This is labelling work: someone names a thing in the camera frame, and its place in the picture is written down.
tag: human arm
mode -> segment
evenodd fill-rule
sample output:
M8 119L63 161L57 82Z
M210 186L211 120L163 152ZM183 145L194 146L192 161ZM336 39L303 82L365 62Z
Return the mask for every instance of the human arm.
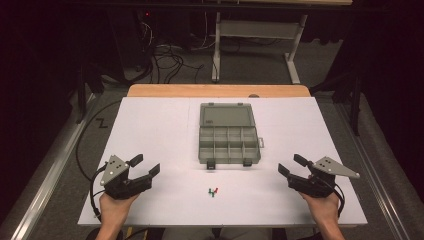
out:
M135 195L125 200L115 200L106 193L100 196L102 225L96 240L116 240L127 219L131 204L137 197L138 195Z
M344 240L338 224L338 204L339 199L332 193L326 198L313 198L307 194L299 192L306 200L312 218L317 223L322 237L325 240Z

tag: wooden table edge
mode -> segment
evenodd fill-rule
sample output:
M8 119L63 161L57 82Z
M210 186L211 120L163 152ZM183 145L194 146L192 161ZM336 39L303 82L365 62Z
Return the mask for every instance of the wooden table edge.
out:
M127 97L310 97L303 85L134 84Z

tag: white tabletop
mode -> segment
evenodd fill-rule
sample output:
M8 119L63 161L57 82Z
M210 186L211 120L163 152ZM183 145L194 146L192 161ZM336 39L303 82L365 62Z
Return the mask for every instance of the white tabletop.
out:
M218 164L206 170L199 163L200 104L250 103L258 136L264 139L262 158L252 167ZM144 161L130 169L130 179L147 174L157 163L161 172L153 187L133 203L126 224L143 226L309 226L314 222L306 202L278 173L282 163L292 174L310 172L293 161L294 154L317 161L340 157L315 98L124 98L99 167L117 155L124 161L137 154ZM99 181L94 192L103 188ZM340 225L367 220L346 177L336 177L346 205ZM212 197L209 188L218 188ZM97 225L89 199L78 224Z

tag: metal stand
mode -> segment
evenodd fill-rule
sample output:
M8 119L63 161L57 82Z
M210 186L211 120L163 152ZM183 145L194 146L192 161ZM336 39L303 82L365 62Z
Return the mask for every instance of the metal stand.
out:
M293 44L289 53L284 54L284 59L293 84L300 84L296 66L293 62L303 29L305 28L307 15L302 15L299 23L277 22L254 22L254 21L221 21L221 13L216 14L215 51L213 55L212 82L219 82L221 54L221 36L233 37L258 37L292 39Z

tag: gray storage case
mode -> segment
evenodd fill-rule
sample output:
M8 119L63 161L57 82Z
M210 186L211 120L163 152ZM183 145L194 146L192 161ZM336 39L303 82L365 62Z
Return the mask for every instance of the gray storage case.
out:
M200 163L207 164L207 169L215 169L215 164L251 166L259 159L259 141L250 104L200 105Z

